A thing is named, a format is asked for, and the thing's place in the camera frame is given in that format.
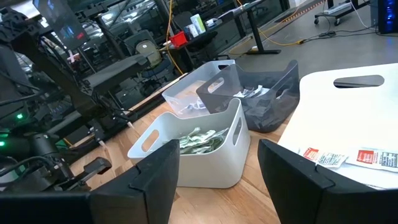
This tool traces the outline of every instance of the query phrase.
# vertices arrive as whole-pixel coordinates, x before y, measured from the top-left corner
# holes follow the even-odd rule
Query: wooden tabletop
[[[172,111],[167,103],[139,119],[133,128],[126,128],[99,147],[75,162],[71,168],[77,174],[83,166],[96,157],[111,161],[113,167],[103,175],[96,175],[87,184],[93,189],[107,183],[133,166],[127,157],[130,147],[159,115]],[[274,205],[262,179],[257,146],[260,139],[278,142],[290,117],[274,132],[261,134],[251,131],[251,145],[242,179],[229,189],[199,189],[177,187],[169,223],[171,224],[243,224],[280,223]]]

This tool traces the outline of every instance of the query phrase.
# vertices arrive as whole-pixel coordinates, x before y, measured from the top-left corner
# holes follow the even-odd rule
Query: red label
[[[356,158],[356,160],[358,162],[372,164],[373,163],[373,156],[374,156],[374,151],[359,150],[358,151],[358,157]]]
[[[317,158],[319,150],[318,149],[313,149],[313,148],[308,148],[305,152],[303,157],[307,158],[311,161],[313,161],[315,158]]]

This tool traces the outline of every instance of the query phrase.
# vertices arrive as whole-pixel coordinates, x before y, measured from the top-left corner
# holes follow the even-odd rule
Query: paper receipt
[[[398,152],[361,148],[349,156],[347,163],[372,169],[398,172]]]
[[[300,155],[323,167],[339,167],[347,159],[344,154],[326,152],[311,147],[306,148],[306,150],[300,150]]]

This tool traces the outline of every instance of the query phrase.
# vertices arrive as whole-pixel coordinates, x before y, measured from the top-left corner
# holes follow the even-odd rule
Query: computer monitor
[[[33,0],[33,5],[68,49],[74,50],[89,41],[88,34],[66,1]]]

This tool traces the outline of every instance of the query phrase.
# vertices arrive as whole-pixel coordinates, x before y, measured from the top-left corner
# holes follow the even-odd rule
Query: red object
[[[170,37],[170,41],[172,42],[174,47],[180,47],[188,42],[185,38],[185,33],[182,31],[178,34],[175,34],[173,37]]]
[[[358,157],[356,158],[356,160],[358,162],[372,164],[373,163],[373,156],[374,156],[374,152],[373,151],[359,150]]]
[[[311,160],[311,161],[314,161],[314,160],[317,158],[317,156],[318,156],[318,152],[319,152],[318,149],[308,148],[308,149],[304,152],[303,157],[304,157],[304,158],[307,158],[307,159],[309,159],[309,160]]]

